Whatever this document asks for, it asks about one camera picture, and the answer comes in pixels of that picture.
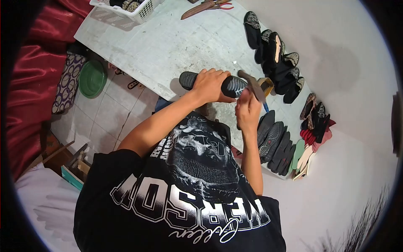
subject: red satin cloth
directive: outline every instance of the red satin cloth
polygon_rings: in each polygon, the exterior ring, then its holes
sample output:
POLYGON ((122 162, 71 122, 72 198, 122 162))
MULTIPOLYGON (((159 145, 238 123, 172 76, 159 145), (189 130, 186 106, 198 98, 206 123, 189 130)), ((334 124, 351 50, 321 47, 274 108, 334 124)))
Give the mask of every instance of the red satin cloth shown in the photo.
POLYGON ((86 0, 51 1, 20 49, 7 97, 6 137, 16 181, 41 153, 39 132, 50 120, 66 46, 91 11, 86 0))

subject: man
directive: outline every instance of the man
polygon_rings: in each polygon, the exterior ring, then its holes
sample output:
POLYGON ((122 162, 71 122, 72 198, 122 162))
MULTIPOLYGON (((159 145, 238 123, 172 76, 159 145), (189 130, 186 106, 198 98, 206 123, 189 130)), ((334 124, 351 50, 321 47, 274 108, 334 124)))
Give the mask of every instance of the man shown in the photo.
POLYGON ((242 166, 228 126, 193 112, 235 102, 228 71, 203 69, 193 89, 140 123, 117 151, 97 154, 77 201, 82 251, 285 251, 278 201, 262 196, 261 104, 248 89, 235 107, 242 166))

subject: right hand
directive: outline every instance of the right hand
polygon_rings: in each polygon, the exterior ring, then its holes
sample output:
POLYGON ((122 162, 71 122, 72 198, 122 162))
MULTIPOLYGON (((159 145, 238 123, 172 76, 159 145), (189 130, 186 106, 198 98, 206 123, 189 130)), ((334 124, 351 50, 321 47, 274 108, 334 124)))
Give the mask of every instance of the right hand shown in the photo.
POLYGON ((261 109, 262 104, 256 99, 253 92, 245 88, 235 107, 237 123, 243 134, 257 134, 261 109))

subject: concrete table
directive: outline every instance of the concrete table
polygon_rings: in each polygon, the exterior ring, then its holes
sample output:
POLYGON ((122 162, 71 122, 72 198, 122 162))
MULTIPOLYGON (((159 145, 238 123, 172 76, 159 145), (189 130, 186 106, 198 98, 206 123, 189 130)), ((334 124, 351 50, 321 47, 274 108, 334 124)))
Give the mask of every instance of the concrete table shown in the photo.
MULTIPOLYGON (((102 14, 95 15, 101 10, 94 8, 74 37, 164 99, 177 100, 185 93, 178 81, 184 71, 198 73, 203 68, 214 67, 236 75, 243 69, 256 78, 264 77, 260 65, 254 61, 255 51, 247 44, 243 26, 247 10, 236 1, 231 3, 232 10, 206 10, 181 20, 181 15, 195 4, 185 0, 165 0, 145 23, 129 30, 124 30, 127 27, 124 25, 118 27, 97 20, 102 14)), ((274 104, 272 96, 267 99, 269 108, 274 106, 271 109, 276 110, 278 121, 284 121, 289 129, 298 127, 297 112, 290 113, 290 105, 274 104)), ((301 111, 305 99, 306 96, 302 104, 294 106, 296 111, 301 111)), ((242 151, 235 103, 213 103, 209 111, 210 116, 230 127, 231 143, 242 151)), ((297 137, 297 131, 291 132, 292 140, 297 137)))

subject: left hand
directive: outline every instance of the left hand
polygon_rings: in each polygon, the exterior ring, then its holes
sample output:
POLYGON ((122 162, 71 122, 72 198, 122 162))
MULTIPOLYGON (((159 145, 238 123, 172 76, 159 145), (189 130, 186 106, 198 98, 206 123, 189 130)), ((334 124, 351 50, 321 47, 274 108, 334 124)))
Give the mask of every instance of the left hand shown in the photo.
POLYGON ((235 98, 225 96, 221 91, 221 85, 223 81, 230 76, 229 71, 215 70, 211 68, 210 70, 203 69, 197 75, 193 89, 193 92, 202 105, 209 102, 236 102, 235 98))

